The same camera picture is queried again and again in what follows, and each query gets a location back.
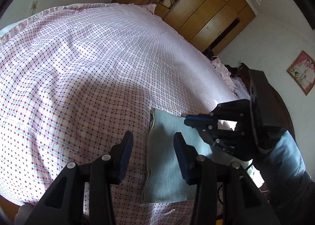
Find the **wooden headboard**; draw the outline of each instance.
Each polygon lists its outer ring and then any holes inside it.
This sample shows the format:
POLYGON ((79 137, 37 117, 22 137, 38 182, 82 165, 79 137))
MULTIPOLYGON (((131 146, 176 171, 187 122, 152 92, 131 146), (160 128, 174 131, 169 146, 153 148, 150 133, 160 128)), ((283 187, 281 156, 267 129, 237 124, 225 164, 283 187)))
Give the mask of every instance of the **wooden headboard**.
MULTIPOLYGON (((247 91, 249 93, 249 89, 250 89, 250 74, 249 74, 249 68, 245 65, 245 64, 241 64, 240 67, 238 67, 238 73, 239 73, 239 77, 242 79, 242 81, 244 82, 247 91)), ((281 96, 279 95, 279 93, 271 86, 273 94, 275 95, 276 98, 276 102, 277 102, 277 112, 280 115, 281 118, 281 126, 283 128, 288 129, 288 131, 290 132, 290 134, 292 135, 292 137, 295 139, 295 133, 294 133, 294 127, 293 127, 293 123, 291 120, 291 116, 290 113, 284 103, 284 101, 282 100, 281 96)))

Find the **screw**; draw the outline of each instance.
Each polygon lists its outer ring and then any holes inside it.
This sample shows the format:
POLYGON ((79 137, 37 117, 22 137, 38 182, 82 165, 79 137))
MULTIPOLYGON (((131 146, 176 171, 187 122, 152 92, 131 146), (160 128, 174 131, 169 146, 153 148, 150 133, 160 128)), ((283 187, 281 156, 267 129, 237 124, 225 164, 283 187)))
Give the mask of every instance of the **screw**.
POLYGON ((197 157, 196 157, 196 159, 198 160, 198 161, 205 161, 206 160, 206 157, 205 156, 203 156, 203 155, 198 155, 197 157))
POLYGON ((76 164, 75 164, 75 162, 70 162, 70 163, 67 164, 67 167, 68 167, 69 169, 72 169, 72 168, 75 168, 75 167, 76 167, 76 164))
POLYGON ((103 161, 108 161, 110 159, 111 159, 111 155, 109 155, 109 154, 105 154, 105 155, 102 156, 102 160, 103 161))
POLYGON ((231 163, 231 166, 232 166, 233 168, 235 168, 235 169, 239 169, 239 168, 241 167, 241 164, 238 163, 237 161, 233 161, 233 162, 231 163))

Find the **picture frame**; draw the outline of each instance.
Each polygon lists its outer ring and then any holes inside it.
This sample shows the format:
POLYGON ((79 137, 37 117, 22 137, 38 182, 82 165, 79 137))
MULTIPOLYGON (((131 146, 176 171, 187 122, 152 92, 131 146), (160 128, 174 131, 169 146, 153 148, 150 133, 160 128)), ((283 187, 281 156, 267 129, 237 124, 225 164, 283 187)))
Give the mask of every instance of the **picture frame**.
POLYGON ((303 50, 287 72, 308 95, 315 85, 315 61, 303 50))

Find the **checkered bed sheet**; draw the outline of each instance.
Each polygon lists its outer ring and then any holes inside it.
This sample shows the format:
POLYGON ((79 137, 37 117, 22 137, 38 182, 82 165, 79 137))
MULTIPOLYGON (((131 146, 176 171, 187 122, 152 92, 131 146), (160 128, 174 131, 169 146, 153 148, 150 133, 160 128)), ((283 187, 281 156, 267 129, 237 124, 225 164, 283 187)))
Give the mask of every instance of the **checkered bed sheet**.
POLYGON ((206 113, 236 97, 155 5, 88 7, 37 15, 0 48, 0 194, 36 203, 68 162, 92 162, 130 130, 127 175, 111 187, 117 224, 189 224, 192 201, 141 202, 150 109, 206 113))

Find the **bed sheet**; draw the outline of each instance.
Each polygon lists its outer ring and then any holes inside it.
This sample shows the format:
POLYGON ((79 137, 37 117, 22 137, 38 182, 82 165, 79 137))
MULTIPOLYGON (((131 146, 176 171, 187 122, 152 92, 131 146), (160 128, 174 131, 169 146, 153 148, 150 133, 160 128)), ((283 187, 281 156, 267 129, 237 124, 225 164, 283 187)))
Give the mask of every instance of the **bed sheet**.
MULTIPOLYGON (((53 8, 1 39, 0 194, 36 203, 64 166, 108 153, 127 130, 127 174, 111 186, 117 224, 189 224, 193 201, 141 202, 151 108, 208 113, 236 96, 154 4, 53 8)), ((88 210, 88 185, 84 212, 88 210)))

